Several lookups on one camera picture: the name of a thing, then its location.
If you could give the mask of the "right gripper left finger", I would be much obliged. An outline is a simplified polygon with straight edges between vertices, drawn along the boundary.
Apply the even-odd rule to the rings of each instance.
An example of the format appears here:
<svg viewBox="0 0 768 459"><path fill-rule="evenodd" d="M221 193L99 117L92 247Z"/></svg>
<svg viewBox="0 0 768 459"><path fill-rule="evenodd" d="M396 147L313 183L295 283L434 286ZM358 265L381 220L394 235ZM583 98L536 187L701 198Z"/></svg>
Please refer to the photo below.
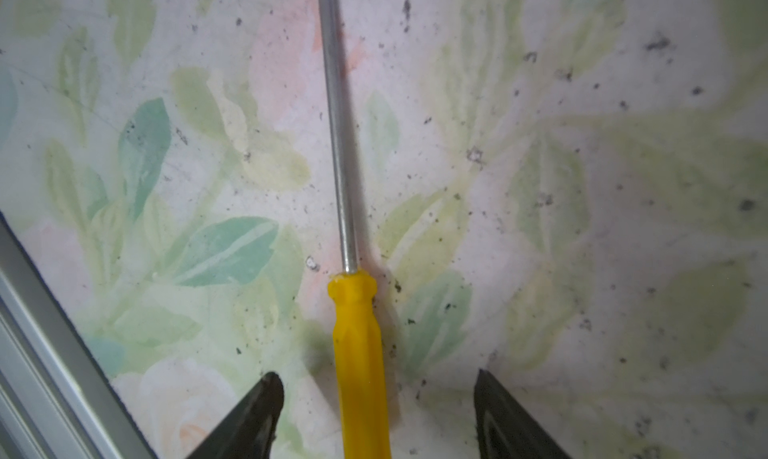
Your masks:
<svg viewBox="0 0 768 459"><path fill-rule="evenodd" d="M284 400L279 375L266 373L189 458L269 458Z"/></svg>

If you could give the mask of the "yellow handled screwdriver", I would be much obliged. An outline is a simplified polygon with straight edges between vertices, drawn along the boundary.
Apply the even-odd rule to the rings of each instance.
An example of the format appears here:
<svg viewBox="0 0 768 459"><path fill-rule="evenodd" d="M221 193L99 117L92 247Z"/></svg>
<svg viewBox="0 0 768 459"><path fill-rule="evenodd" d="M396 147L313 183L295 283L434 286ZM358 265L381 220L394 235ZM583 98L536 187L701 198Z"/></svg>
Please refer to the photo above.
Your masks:
<svg viewBox="0 0 768 459"><path fill-rule="evenodd" d="M334 364L346 458L389 458L376 280L360 266L353 209L353 135L339 0L318 0L338 217L341 272L328 285L335 305Z"/></svg>

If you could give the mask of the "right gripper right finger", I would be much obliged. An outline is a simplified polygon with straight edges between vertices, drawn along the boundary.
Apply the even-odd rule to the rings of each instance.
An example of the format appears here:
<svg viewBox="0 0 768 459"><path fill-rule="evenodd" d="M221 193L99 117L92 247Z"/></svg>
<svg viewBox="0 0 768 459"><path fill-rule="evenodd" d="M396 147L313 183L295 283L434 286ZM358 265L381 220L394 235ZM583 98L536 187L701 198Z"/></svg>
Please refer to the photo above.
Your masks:
<svg viewBox="0 0 768 459"><path fill-rule="evenodd" d="M473 400L482 459L570 458L488 370L478 371Z"/></svg>

